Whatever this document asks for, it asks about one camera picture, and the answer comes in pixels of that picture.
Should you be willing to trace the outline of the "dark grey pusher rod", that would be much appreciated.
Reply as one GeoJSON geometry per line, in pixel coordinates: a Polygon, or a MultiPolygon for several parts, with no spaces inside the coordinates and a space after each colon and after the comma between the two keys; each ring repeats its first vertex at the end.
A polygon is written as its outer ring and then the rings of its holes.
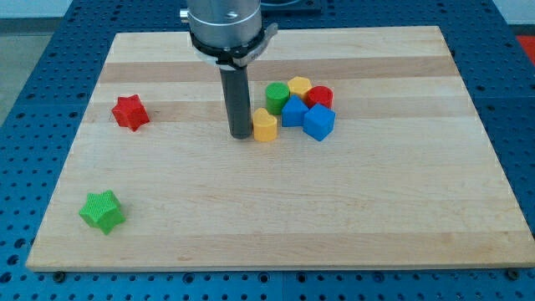
{"type": "Polygon", "coordinates": [[[235,139],[252,134],[251,102],[247,69],[220,69],[229,131],[235,139]]]}

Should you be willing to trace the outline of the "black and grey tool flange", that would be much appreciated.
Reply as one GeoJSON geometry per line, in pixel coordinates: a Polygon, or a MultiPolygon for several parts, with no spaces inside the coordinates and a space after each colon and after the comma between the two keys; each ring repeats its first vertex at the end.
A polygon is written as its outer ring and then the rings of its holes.
{"type": "Polygon", "coordinates": [[[233,48],[217,48],[202,43],[194,33],[190,33],[191,44],[196,56],[207,64],[224,70],[237,70],[247,67],[268,47],[271,39],[278,33],[278,24],[271,23],[260,30],[248,43],[233,48]]]}

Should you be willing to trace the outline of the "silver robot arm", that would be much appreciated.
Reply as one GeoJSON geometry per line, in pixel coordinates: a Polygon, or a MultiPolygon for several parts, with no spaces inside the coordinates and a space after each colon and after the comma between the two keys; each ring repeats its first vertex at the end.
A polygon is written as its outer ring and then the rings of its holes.
{"type": "Polygon", "coordinates": [[[268,47],[277,24],[263,25],[260,0],[187,0],[179,16],[197,56],[219,68],[231,136],[246,139],[252,134],[247,66],[268,47]]]}

